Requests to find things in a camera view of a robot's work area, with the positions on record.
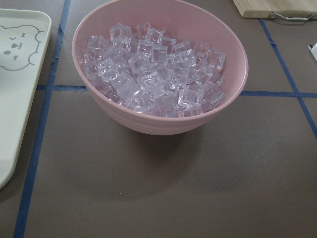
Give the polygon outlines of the clear fake ice cubes pile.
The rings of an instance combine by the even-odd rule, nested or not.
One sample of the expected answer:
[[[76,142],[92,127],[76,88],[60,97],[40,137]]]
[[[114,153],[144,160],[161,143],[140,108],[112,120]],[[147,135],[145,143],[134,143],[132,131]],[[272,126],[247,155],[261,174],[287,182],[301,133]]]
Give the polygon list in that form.
[[[108,100],[139,114],[184,118],[207,113],[225,99],[226,55],[197,41],[191,46],[150,23],[118,23],[110,38],[91,36],[82,60],[89,82]]]

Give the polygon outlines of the pink plastic bowl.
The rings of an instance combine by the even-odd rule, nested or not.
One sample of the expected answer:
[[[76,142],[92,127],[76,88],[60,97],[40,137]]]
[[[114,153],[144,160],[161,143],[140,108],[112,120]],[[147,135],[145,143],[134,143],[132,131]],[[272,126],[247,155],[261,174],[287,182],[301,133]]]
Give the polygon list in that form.
[[[88,38],[109,37],[111,26],[135,26],[149,22],[166,29],[172,37],[191,43],[207,42],[226,54],[222,90],[226,97],[214,110],[186,118],[161,118],[136,113],[102,95],[84,75],[83,59]],[[228,108],[243,90],[248,77],[248,59],[236,34],[210,12],[181,0],[113,0],[90,12],[78,25],[72,41],[72,57],[78,74],[99,107],[121,125],[150,135],[174,135],[191,131],[209,122]]]

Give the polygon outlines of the cream bear tray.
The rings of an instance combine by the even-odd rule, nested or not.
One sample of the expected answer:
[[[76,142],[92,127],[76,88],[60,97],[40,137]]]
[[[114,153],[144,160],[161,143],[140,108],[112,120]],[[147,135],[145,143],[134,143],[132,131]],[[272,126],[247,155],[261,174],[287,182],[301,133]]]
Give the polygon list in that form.
[[[40,11],[0,11],[0,185],[16,167],[52,20]]]

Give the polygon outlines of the wooden cutting board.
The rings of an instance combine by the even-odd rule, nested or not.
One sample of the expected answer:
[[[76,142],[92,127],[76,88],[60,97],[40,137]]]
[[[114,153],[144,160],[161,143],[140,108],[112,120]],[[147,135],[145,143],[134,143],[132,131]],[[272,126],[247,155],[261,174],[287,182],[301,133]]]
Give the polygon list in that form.
[[[269,18],[271,13],[285,17],[307,17],[317,12],[316,0],[233,0],[243,18]]]

